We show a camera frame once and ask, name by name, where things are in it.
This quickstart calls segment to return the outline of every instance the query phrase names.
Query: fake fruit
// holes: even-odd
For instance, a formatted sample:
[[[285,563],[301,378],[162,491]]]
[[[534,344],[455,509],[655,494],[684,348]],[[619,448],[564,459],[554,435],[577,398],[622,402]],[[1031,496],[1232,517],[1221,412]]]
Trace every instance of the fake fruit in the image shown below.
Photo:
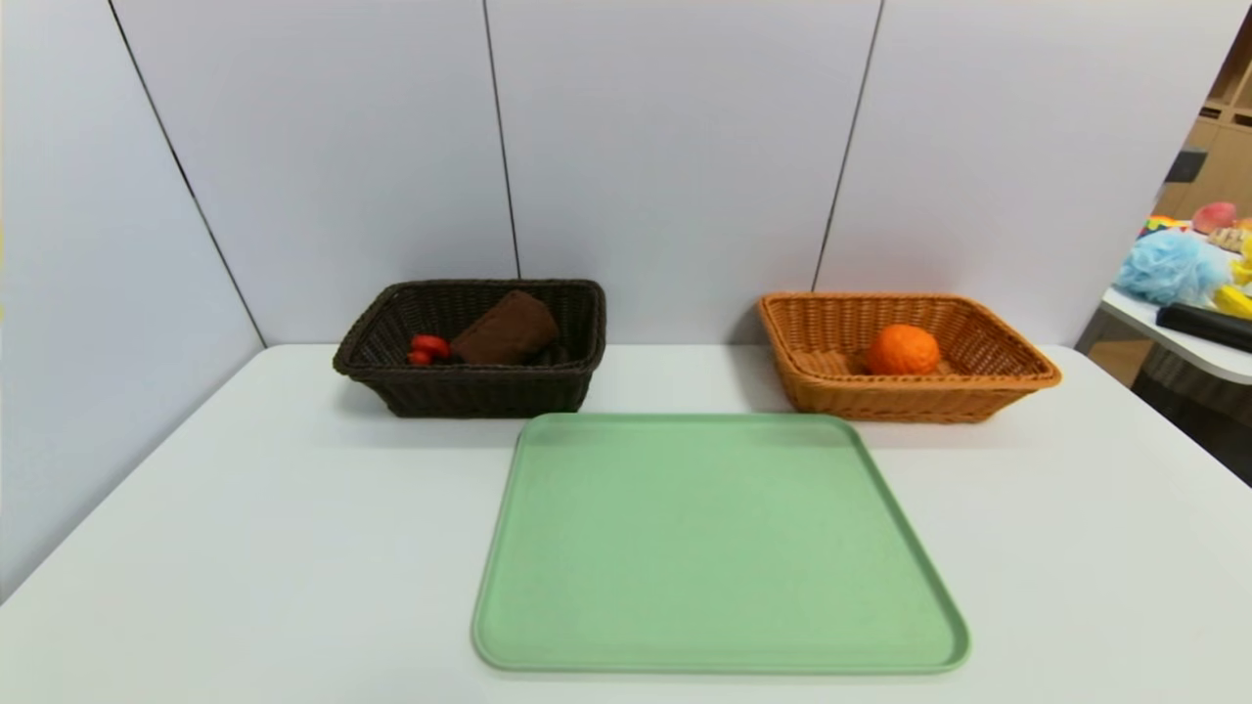
[[[1191,218],[1191,229],[1201,234],[1208,234],[1214,229],[1231,227],[1233,224],[1233,203],[1209,203],[1208,205],[1196,210],[1196,214]]]
[[[448,341],[436,334],[414,334],[409,346],[414,351],[426,352],[432,360],[447,360],[452,356]]]
[[[939,342],[915,326],[886,326],[865,356],[875,375],[929,375],[939,367]]]

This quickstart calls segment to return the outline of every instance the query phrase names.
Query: dark brown wicker basket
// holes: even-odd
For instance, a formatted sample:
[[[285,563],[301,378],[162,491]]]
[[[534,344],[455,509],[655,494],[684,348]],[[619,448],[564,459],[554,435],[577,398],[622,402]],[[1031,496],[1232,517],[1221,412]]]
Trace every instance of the dark brown wicker basket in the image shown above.
[[[452,339],[510,291],[542,301],[560,337],[528,366],[413,367],[409,339]],[[605,292],[593,281],[419,281],[387,287],[334,355],[334,370],[406,418],[530,418],[582,406],[605,353]]]

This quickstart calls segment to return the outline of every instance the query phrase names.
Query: yellow object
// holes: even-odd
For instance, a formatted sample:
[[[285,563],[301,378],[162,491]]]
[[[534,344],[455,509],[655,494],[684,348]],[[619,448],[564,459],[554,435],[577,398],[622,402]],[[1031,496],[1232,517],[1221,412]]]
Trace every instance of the yellow object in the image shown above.
[[[1213,306],[1227,316],[1252,321],[1252,298],[1248,298],[1238,287],[1223,286],[1213,293]]]
[[[1248,266],[1248,261],[1231,262],[1231,276],[1234,278],[1234,286],[1252,283],[1252,267]]]

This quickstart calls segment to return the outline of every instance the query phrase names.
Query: wicker basket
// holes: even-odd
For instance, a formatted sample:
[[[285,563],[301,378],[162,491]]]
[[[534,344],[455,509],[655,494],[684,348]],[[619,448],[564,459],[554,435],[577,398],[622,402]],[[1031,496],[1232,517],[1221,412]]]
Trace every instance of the wicker basket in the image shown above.
[[[413,334],[452,339],[513,289],[538,298],[560,337],[531,366],[413,367]],[[334,355],[334,370],[401,417],[530,418],[582,406],[605,353],[605,292],[592,281],[424,281],[383,291]]]
[[[959,296],[775,293],[761,319],[791,405],[865,421],[970,423],[1030,392],[1060,383],[1060,371],[983,306]],[[880,329],[906,323],[939,341],[931,376],[873,376],[864,352]]]

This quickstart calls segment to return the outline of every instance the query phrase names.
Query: white table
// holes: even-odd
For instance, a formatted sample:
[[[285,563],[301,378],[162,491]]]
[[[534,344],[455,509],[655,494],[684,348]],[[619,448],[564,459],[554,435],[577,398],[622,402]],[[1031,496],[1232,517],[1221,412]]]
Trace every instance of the white table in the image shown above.
[[[1252,355],[1184,332],[1158,327],[1158,309],[1152,303],[1132,298],[1112,287],[1104,292],[1099,307],[1101,313],[1113,316],[1199,370],[1226,381],[1252,385]],[[1093,321],[1083,338],[1087,342],[1080,342],[1079,349],[1089,348],[1088,342],[1099,338],[1097,321]]]
[[[470,620],[520,421],[402,421],[269,349],[0,606],[0,701],[1252,698],[1252,491],[1080,355],[978,426],[860,423],[973,634],[918,678],[510,674]],[[586,411],[786,410],[761,348],[610,347]]]

